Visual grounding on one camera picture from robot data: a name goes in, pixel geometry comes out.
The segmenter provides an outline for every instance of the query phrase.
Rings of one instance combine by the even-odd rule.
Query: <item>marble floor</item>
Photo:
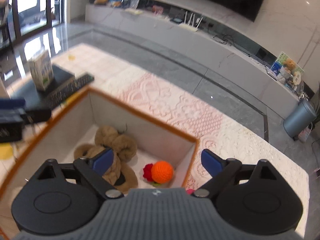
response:
[[[0,76],[8,90],[14,81],[28,74],[26,61],[41,47],[50,55],[87,43],[136,64],[192,93],[244,125],[301,166],[310,177],[310,204],[305,239],[320,235],[320,180],[314,170],[319,166],[320,147],[309,136],[306,143],[294,142],[282,126],[282,118],[255,97],[174,51],[140,37],[106,27],[76,22],[58,25],[15,48],[15,54],[0,58]]]

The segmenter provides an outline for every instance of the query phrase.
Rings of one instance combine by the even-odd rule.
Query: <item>blue gripper pad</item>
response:
[[[212,177],[216,176],[223,169],[223,166],[220,160],[215,158],[211,154],[211,151],[207,149],[204,149],[201,153],[201,163],[202,163],[202,166],[207,170],[207,172],[209,172],[209,174]]]
[[[105,149],[98,154],[98,158],[94,160],[92,169],[102,176],[113,164],[114,154],[111,148]]]

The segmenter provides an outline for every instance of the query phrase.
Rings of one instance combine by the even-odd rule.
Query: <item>black book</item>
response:
[[[26,108],[42,108],[46,107],[44,103],[46,98],[55,92],[66,86],[70,81],[75,79],[75,76],[59,68],[56,65],[52,65],[54,80],[51,82],[46,91],[38,91],[32,79],[22,85],[17,91],[15,91],[11,98],[24,98],[26,101]]]

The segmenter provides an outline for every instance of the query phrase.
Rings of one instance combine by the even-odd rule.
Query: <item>gray gripper housing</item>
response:
[[[105,201],[81,228],[59,236],[22,231],[14,240],[301,240],[294,230],[257,236],[223,220],[212,202],[187,195],[185,189],[133,189],[127,197]]]

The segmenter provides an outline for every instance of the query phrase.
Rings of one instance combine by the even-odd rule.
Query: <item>brown plush toy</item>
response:
[[[292,59],[287,59],[285,62],[283,62],[283,65],[285,68],[287,68],[290,72],[296,68],[296,64]]]
[[[111,126],[100,127],[94,142],[96,145],[112,148],[124,162],[130,161],[137,154],[136,142],[127,135],[119,135],[118,131]]]
[[[126,135],[119,135],[118,131],[110,126],[100,127],[94,141],[96,145],[83,144],[79,146],[74,151],[74,158],[83,156],[92,158],[102,152],[105,147],[110,147],[114,152],[114,161],[102,177],[123,194],[127,194],[130,188],[137,188],[137,176],[126,163],[137,154],[136,142]]]

